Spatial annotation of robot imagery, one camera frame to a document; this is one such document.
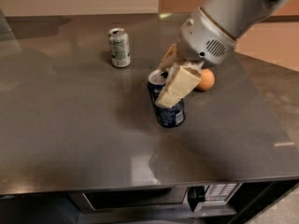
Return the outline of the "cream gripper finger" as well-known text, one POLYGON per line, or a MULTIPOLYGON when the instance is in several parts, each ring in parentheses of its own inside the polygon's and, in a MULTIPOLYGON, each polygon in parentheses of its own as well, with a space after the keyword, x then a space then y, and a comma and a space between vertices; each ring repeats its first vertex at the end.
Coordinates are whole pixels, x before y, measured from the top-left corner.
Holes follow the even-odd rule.
POLYGON ((178 50, 177 45, 172 44, 168 49, 167 53, 162 58, 162 61, 158 65, 160 70, 167 70, 169 69, 173 63, 178 59, 178 50))
POLYGON ((204 62, 175 62, 155 104, 161 108, 172 108, 187 96, 201 81, 204 62))

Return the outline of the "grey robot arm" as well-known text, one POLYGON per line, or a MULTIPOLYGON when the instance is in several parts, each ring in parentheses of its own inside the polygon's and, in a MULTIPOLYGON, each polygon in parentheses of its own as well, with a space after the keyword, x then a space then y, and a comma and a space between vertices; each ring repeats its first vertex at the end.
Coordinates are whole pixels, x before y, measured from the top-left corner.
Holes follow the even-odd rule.
POLYGON ((176 105, 199 84, 205 66, 222 64, 251 26, 289 1, 205 0, 182 24, 178 41, 158 66, 169 75, 156 105, 176 105))

